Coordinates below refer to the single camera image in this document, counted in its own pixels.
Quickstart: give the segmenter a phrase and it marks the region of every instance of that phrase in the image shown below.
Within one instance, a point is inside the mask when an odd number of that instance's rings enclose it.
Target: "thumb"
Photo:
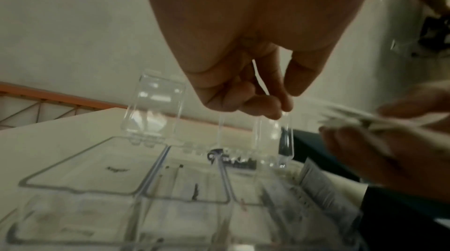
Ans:
[[[378,108],[387,117],[412,118],[431,112],[450,112],[450,93],[442,88],[419,87],[405,97]]]

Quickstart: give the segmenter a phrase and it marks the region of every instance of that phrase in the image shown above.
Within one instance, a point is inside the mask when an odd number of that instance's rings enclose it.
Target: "hand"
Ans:
[[[450,112],[450,86],[422,87],[379,108],[387,117],[412,118],[430,112]],[[427,125],[450,133],[450,116]],[[450,153],[432,147],[410,133],[386,131],[381,137],[395,159],[380,156],[354,128],[321,129],[325,144],[337,159],[361,177],[386,188],[450,203]]]
[[[172,53],[206,107],[277,119],[282,110],[292,110],[290,95],[302,94],[319,75],[363,0],[150,2]],[[284,80],[279,46],[293,51]]]

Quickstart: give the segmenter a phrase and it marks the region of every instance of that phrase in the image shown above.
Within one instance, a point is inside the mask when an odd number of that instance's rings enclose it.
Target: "table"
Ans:
[[[0,131],[0,218],[17,207],[17,183],[22,178],[111,136],[123,134],[120,124],[125,111],[113,108]],[[226,134],[233,135],[229,141],[245,143],[251,137],[251,131],[225,129],[232,130]],[[210,123],[181,120],[180,132],[189,141],[213,143],[217,130]],[[367,185],[326,174],[353,203],[361,204]]]

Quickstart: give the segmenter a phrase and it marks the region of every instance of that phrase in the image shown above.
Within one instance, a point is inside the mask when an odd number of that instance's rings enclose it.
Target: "white wall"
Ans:
[[[389,46],[417,33],[420,17],[415,0],[368,0],[307,95],[364,110],[397,96],[410,73]],[[3,82],[127,104],[143,69],[180,72],[147,0],[0,0],[0,23]],[[215,118],[192,92],[184,114]]]

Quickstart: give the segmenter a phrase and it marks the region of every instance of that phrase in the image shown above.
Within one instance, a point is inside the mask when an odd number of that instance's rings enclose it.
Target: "white table surface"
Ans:
[[[17,183],[21,179],[111,136],[121,135],[124,114],[124,109],[114,108],[0,131],[0,218],[17,207]],[[183,120],[182,132],[190,141],[213,143],[217,126]],[[230,133],[242,143],[250,134],[237,129]],[[367,185],[327,175],[353,203],[361,204]]]

